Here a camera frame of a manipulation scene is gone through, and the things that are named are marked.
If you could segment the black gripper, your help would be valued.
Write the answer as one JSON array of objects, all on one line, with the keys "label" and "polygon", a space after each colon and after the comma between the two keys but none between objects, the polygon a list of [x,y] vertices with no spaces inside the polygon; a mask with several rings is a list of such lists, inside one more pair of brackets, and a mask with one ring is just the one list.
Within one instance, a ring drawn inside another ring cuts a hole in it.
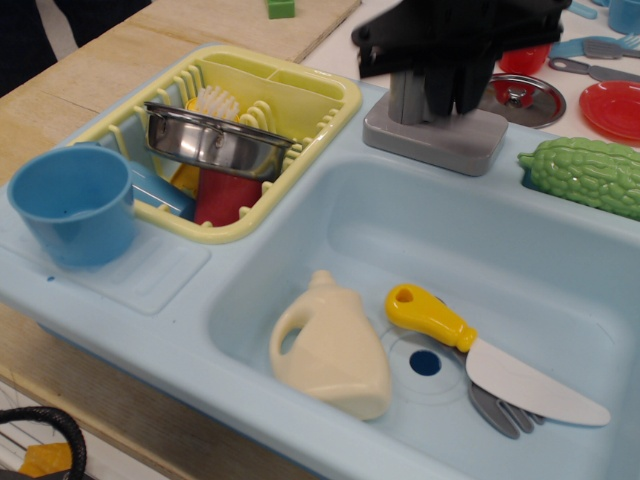
[{"label": "black gripper", "polygon": [[434,116],[476,109],[506,51],[560,39],[569,1],[401,1],[356,27],[363,78],[425,71],[425,99]]}]

